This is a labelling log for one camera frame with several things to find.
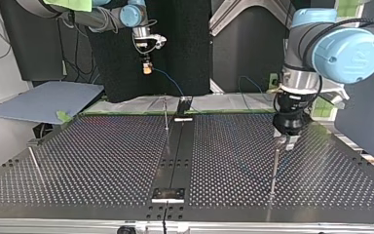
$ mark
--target green tape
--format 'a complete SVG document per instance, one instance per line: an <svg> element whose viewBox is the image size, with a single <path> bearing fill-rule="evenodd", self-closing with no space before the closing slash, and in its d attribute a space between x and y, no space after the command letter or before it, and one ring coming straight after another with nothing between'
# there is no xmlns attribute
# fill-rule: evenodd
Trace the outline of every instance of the green tape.
<svg viewBox="0 0 374 234"><path fill-rule="evenodd" d="M333 108L332 104L320 97L316 101L313 117L329 118Z"/></svg>
<svg viewBox="0 0 374 234"><path fill-rule="evenodd" d="M359 0L339 0L338 17L355 17Z"/></svg>
<svg viewBox="0 0 374 234"><path fill-rule="evenodd" d="M167 115L173 115L175 111L168 111ZM119 112L119 111L91 111L83 112L81 116L91 116L91 115L165 115L164 111L146 111L146 112Z"/></svg>
<svg viewBox="0 0 374 234"><path fill-rule="evenodd" d="M93 0L44 0L44 2L74 11L91 12L93 10Z"/></svg>
<svg viewBox="0 0 374 234"><path fill-rule="evenodd" d="M72 120L71 116L69 116L65 111L61 110L56 112L56 117L58 120L62 121L63 124Z"/></svg>

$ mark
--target metal bracket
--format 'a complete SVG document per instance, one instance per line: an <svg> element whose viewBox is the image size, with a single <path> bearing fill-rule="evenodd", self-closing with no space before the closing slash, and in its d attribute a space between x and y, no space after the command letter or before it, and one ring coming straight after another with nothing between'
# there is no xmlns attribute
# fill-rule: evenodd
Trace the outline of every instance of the metal bracket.
<svg viewBox="0 0 374 234"><path fill-rule="evenodd" d="M156 188L153 193L153 203L184 203L184 188Z"/></svg>
<svg viewBox="0 0 374 234"><path fill-rule="evenodd" d="M210 20L210 34L217 36L231 21L241 12L250 7L263 7L270 11L287 28L291 26L295 9L291 7L289 16L287 10L291 2L289 0L226 0L221 4Z"/></svg>
<svg viewBox="0 0 374 234"><path fill-rule="evenodd" d="M192 97L181 97L178 102L177 113L174 117L174 122L189 122L193 121L193 118L185 114L185 111L188 111L193 102Z"/></svg>

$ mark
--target silver cylinder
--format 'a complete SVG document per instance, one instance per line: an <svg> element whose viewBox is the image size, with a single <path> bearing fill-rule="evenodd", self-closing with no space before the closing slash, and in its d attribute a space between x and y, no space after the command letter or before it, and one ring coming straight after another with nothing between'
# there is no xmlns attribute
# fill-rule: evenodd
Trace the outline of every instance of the silver cylinder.
<svg viewBox="0 0 374 234"><path fill-rule="evenodd" d="M134 33L135 39L145 38L150 35L150 27L148 26L134 27L132 29L132 32Z"/></svg>
<svg viewBox="0 0 374 234"><path fill-rule="evenodd" d="M318 91L318 74L286 68L281 81L281 88L298 95L315 94Z"/></svg>

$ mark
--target metal frame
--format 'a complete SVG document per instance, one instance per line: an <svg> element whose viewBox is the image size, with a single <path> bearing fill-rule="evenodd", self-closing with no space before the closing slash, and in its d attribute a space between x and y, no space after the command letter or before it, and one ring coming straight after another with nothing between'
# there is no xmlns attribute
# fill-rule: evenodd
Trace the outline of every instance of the metal frame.
<svg viewBox="0 0 374 234"><path fill-rule="evenodd" d="M168 187L185 188L186 194L189 194L196 121L197 119L193 117L192 122L171 122L170 137L167 147L163 150L151 192L157 187ZM59 134L60 131L56 130L46 136L45 141ZM335 141L338 148L349 152L348 157L361 162L360 156L337 137L332 136L331 139ZM28 151L22 152L13 160L26 156ZM374 176L374 167L368 167L365 162L358 167ZM8 168L0 168L0 174ZM8 206L0 210L0 233L116 233L121 226L134 227L137 233L163 233L163 223L166 224L169 233L374 233L372 224L344 224L352 221L352 211L339 210L337 215L331 210L306 209L271 211L252 208L198 211L188 206L188 197L185 198L184 204L149 203L147 207L147 212L120 208L111 210L108 214L78 207L42 208L40 214L45 215L39 218L47 219L37 219L35 216L25 218L21 213L25 211L25 207L19 210L14 209L14 206ZM374 223L374 213L355 211L355 222Z"/></svg>
<svg viewBox="0 0 374 234"><path fill-rule="evenodd" d="M188 160L190 164L193 162L193 144L194 144L194 128L197 119L194 118L193 122L186 123L183 127L182 136L180 139L180 146L177 153L177 160L184 162ZM334 141L337 148L346 153L347 157L353 162L357 162L357 166L362 170L366 171L368 175L374 176L374 167L371 164L367 164L366 161L356 154L351 148L343 143L338 137L331 136L330 140ZM287 222L287 223L303 223L303 222L326 222L326 223L374 223L374 212L367 210L341 210L341 209L314 209L314 208L257 208L253 207L251 209L244 208L193 208L189 206L189 189L190 189L190 177L192 174L192 168L180 168L175 169L174 179L171 184L172 188L185 187L186 197L185 203L180 205L173 205L171 213L172 217L175 217L179 221L187 221L192 223L199 222L216 222L217 224L224 225L228 222L248 222L248 223L263 223L263 222L273 222L274 224L266 224L270 229L275 227L278 233L281 231L281 226L277 223ZM237 227L247 224L229 224L232 226L237 225ZM294 232L303 233L301 229L295 226ZM226 232L232 231L232 229L227 228Z"/></svg>
<svg viewBox="0 0 374 234"><path fill-rule="evenodd" d="M212 16L209 26L210 34L217 36L242 11L250 7L263 7L269 10L287 28L291 26L294 8L287 13L290 1L286 0L225 0Z"/></svg>
<svg viewBox="0 0 374 234"><path fill-rule="evenodd" d="M137 233L163 233L163 224L115 220L0 219L0 233L116 233L121 226ZM374 225L331 223L214 223L167 221L168 233L374 233Z"/></svg>

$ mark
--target metal plate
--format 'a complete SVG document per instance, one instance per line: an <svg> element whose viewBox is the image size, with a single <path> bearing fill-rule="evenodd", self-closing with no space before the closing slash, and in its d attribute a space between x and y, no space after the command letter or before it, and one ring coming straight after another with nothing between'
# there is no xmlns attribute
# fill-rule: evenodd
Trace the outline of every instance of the metal plate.
<svg viewBox="0 0 374 234"><path fill-rule="evenodd" d="M191 179L172 184L189 187L182 220L374 223L374 167L319 124L281 154L271 197L272 117L195 117L194 135L181 137L193 149L179 152L191 155Z"/></svg>
<svg viewBox="0 0 374 234"><path fill-rule="evenodd" d="M0 172L0 217L145 219L164 116L83 117Z"/></svg>

